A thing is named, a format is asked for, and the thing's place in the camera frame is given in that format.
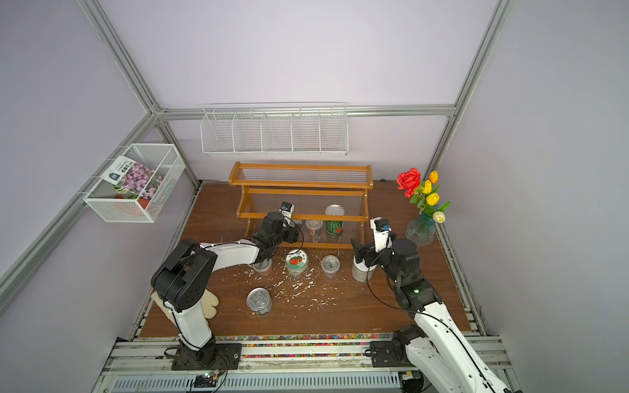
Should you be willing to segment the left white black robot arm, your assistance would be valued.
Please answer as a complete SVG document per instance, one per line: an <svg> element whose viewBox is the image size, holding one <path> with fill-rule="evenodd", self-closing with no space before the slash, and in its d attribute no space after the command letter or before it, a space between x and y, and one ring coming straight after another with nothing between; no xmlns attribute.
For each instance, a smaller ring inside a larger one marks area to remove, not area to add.
<svg viewBox="0 0 629 393"><path fill-rule="evenodd" d="M254 265L271 259L279 246L296 243L303 233L290 216L271 212L252 236L238 241L205 244L185 239L157 269L151 286L173 315L179 331L174 355L175 371L236 370L242 345L221 344L211 331L201 306L211 275L237 265Z"/></svg>

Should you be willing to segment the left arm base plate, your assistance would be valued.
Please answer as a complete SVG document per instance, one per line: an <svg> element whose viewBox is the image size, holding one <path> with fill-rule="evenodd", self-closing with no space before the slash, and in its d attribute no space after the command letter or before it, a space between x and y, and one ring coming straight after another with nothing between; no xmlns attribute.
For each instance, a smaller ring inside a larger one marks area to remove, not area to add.
<svg viewBox="0 0 629 393"><path fill-rule="evenodd" d="M210 343L201 350L181 344L175 353L171 369L174 371L236 370L242 355L237 343Z"/></svg>

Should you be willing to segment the clear jar silver lid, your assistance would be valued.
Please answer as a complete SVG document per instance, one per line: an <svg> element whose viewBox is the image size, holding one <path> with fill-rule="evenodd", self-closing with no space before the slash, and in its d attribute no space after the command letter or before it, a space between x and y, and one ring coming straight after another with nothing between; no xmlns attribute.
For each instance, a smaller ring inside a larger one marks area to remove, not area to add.
<svg viewBox="0 0 629 393"><path fill-rule="evenodd" d="M272 310L272 299L265 288L254 288L247 295L247 307L255 315L265 315Z"/></svg>

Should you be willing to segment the wooden two-tier shelf rack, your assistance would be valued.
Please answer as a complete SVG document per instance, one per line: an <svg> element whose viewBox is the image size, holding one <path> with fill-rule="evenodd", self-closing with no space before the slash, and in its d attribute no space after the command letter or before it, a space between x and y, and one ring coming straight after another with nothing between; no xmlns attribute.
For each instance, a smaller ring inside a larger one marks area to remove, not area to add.
<svg viewBox="0 0 629 393"><path fill-rule="evenodd" d="M229 184L242 189L237 217L247 221L248 237L260 228L262 219L279 211L283 202L294 210L292 218L307 224L340 221L342 230L302 227L307 248L350 249L351 240L365 242L370 226L369 191L372 168L347 165L273 165L237 162Z"/></svg>

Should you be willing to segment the clear jar purple label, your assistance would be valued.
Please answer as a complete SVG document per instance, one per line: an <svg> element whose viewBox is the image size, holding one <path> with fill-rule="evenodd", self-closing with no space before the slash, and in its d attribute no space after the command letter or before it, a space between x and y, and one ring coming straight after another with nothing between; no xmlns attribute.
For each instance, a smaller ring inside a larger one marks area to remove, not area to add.
<svg viewBox="0 0 629 393"><path fill-rule="evenodd" d="M341 267L340 260L335 255L326 255L320 262L321 270L328 278L334 278Z"/></svg>

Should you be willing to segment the clear jar red label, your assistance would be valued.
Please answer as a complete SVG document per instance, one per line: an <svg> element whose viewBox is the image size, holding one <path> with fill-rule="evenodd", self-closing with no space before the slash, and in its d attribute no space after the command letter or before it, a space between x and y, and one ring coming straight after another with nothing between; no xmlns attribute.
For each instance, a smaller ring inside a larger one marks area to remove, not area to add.
<svg viewBox="0 0 629 393"><path fill-rule="evenodd" d="M262 262L255 263L252 265L252 268L261 276L266 276L272 270L272 260L263 260Z"/></svg>

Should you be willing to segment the strawberry lid seed jar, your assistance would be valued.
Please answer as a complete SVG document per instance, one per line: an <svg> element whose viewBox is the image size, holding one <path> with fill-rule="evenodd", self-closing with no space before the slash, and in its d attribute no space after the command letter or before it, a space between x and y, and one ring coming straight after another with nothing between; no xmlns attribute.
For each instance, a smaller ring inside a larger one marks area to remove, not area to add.
<svg viewBox="0 0 629 393"><path fill-rule="evenodd" d="M286 255L285 269L293 278L299 278L306 273L308 265L308 255L303 250L293 250Z"/></svg>

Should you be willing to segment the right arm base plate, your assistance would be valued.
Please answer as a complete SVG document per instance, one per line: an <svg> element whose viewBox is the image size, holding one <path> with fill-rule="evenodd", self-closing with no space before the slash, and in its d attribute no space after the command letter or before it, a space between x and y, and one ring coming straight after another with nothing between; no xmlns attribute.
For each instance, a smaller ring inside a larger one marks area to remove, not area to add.
<svg viewBox="0 0 629 393"><path fill-rule="evenodd" d="M396 338L389 341L373 341L364 355L371 360L374 368L414 368L406 357L406 351Z"/></svg>

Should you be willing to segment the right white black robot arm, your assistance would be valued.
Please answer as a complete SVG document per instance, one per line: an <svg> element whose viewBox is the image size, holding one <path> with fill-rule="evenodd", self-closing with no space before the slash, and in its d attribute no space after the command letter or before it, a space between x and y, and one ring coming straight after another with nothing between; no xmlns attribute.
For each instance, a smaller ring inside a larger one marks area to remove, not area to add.
<svg viewBox="0 0 629 393"><path fill-rule="evenodd" d="M352 240L357 262L386 274L397 309L414 324L394 332L389 342L373 342L374 367L412 365L439 392L511 392L481 359L453 321L442 297L421 273L420 255L407 239L385 247Z"/></svg>

